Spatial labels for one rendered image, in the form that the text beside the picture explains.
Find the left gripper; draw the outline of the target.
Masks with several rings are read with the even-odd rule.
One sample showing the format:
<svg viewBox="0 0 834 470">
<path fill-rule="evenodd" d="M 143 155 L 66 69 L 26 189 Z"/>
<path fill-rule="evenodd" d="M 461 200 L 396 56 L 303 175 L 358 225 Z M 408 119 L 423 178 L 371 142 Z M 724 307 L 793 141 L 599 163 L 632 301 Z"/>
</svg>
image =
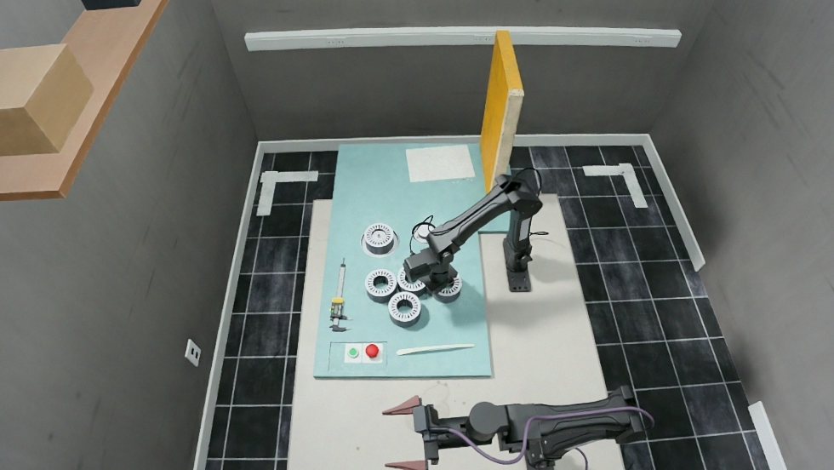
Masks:
<svg viewBox="0 0 834 470">
<path fill-rule="evenodd" d="M 382 411 L 382 415 L 412 415 L 413 410 L 410 408 L 418 407 L 421 405 L 422 398 L 419 398 L 419 395 L 415 395 L 394 408 Z M 459 435 L 447 436 L 447 434 L 444 434 L 446 433 L 445 427 L 451 427 L 455 431 L 460 432 L 460 427 L 464 427 L 466 425 L 464 416 L 439 418 L 438 410 L 434 409 L 434 404 L 427 404 L 426 406 L 430 436 L 438 435 L 438 442 L 437 440 L 431 443 L 426 442 L 424 441 L 424 435 L 422 435 L 425 460 L 386 463 L 385 467 L 391 467 L 402 470 L 429 470 L 428 461 L 431 461 L 431 465 L 438 465 L 438 450 L 466 447 L 465 440 L 462 439 Z"/>
</svg>

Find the white long thin bar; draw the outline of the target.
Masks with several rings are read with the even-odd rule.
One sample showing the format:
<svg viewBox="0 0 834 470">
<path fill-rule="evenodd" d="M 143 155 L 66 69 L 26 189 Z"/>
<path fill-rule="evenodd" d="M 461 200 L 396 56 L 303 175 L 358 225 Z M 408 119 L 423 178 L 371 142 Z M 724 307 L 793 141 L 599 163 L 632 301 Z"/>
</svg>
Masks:
<svg viewBox="0 0 834 470">
<path fill-rule="evenodd" d="M 448 348 L 448 347 L 474 347 L 474 344 L 458 344 L 458 345 L 443 345 L 443 346 L 433 346 L 433 347 L 415 347 L 415 348 L 408 348 L 402 349 L 397 351 L 397 355 L 402 355 L 406 353 L 414 353 L 418 351 L 430 350 L 430 349 L 437 349 L 437 348 Z"/>
</svg>

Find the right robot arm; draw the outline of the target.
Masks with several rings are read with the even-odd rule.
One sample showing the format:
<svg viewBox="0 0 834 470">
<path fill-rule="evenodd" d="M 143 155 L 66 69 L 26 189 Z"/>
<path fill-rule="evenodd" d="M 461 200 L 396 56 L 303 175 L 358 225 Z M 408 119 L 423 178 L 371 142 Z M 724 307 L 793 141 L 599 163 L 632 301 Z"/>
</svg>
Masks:
<svg viewBox="0 0 834 470">
<path fill-rule="evenodd" d="M 494 178 L 498 184 L 484 198 L 463 214 L 432 230 L 446 231 L 429 232 L 426 235 L 429 247 L 421 249 L 416 255 L 411 252 L 412 256 L 404 260 L 403 268 L 410 282 L 430 275 L 431 271 L 446 272 L 449 263 L 454 260 L 454 254 L 461 250 L 460 246 L 470 236 L 497 216 L 510 211 L 509 231 L 503 240 L 509 291 L 515 293 L 531 290 L 527 262 L 533 260 L 530 256 L 533 246 L 529 233 L 532 218 L 542 209 L 543 203 L 522 177 L 515 177 L 502 190 L 512 177 L 498 175 Z"/>
</svg>

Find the steel caliper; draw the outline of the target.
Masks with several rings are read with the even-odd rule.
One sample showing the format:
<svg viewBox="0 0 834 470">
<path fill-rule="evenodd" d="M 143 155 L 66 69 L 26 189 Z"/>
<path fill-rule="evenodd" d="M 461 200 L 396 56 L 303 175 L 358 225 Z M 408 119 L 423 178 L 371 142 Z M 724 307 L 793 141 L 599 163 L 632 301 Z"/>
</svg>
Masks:
<svg viewBox="0 0 834 470">
<path fill-rule="evenodd" d="M 344 276 L 345 276 L 345 269 L 346 269 L 346 264 L 344 264 L 344 260 L 345 260 L 345 258 L 343 259 L 343 264 L 340 264 L 340 275 L 339 275 L 337 296 L 336 296 L 336 298 L 333 298 L 332 306 L 331 306 L 331 309 L 330 309 L 330 312 L 331 312 L 330 317 L 331 318 L 329 318 L 329 320 L 334 321 L 333 325 L 329 326 L 329 328 L 332 328 L 332 331 L 345 331 L 345 330 L 351 329 L 351 328 L 338 327 L 339 319 L 352 320 L 351 318 L 348 318 L 345 315 L 341 315 L 342 307 L 344 306 L 343 298 L 341 298 L 342 290 L 343 290 L 343 283 L 344 283 Z"/>
</svg>

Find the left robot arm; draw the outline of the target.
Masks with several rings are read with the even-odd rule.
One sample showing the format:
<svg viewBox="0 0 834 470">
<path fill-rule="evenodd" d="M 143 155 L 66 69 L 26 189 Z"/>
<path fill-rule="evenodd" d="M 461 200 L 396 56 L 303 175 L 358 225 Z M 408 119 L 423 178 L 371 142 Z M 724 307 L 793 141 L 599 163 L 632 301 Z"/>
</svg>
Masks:
<svg viewBox="0 0 834 470">
<path fill-rule="evenodd" d="M 548 419 L 530 423 L 524 458 L 527 470 L 554 470 L 554 461 L 580 446 L 602 439 L 629 444 L 647 438 L 639 413 L 626 409 L 637 409 L 634 399 L 628 385 L 619 387 L 608 398 L 580 404 L 495 405 L 482 401 L 464 416 L 466 425 L 460 427 L 460 432 L 466 433 L 476 446 L 492 444 L 497 433 L 500 451 L 520 453 L 529 418 L 548 416 Z M 431 443 L 438 440 L 438 435 L 430 436 L 426 407 L 412 408 L 414 431 Z"/>
</svg>

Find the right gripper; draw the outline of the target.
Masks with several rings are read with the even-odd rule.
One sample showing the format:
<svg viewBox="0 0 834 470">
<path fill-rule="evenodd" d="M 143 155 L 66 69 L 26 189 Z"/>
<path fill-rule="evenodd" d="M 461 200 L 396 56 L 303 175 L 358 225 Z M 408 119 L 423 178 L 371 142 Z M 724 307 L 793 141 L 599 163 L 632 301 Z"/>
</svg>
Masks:
<svg viewBox="0 0 834 470">
<path fill-rule="evenodd" d="M 440 291 L 448 287 L 454 282 L 454 277 L 458 276 L 458 272 L 449 263 L 449 268 L 444 273 L 435 273 L 431 271 L 430 275 L 419 278 L 419 281 L 425 285 L 431 294 L 438 294 Z"/>
</svg>

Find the white flat plate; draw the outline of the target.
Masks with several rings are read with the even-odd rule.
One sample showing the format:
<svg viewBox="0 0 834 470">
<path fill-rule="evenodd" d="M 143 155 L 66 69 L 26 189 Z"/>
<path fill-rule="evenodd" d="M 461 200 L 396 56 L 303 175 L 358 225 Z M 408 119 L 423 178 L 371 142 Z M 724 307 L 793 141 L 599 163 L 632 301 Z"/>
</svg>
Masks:
<svg viewBox="0 0 834 470">
<path fill-rule="evenodd" d="M 406 150 L 410 182 L 475 177 L 467 145 Z"/>
</svg>

